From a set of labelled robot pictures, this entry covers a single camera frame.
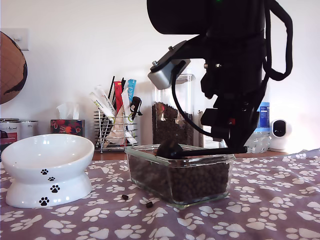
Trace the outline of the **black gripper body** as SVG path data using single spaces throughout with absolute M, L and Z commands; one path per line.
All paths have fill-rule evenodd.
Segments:
M 263 33 L 248 38 L 218 41 L 206 59 L 201 79 L 205 97 L 217 96 L 212 108 L 205 110 L 201 123 L 211 127 L 210 135 L 227 140 L 227 120 L 239 117 L 243 131 L 258 126 L 262 87 L 262 64 L 266 56 Z

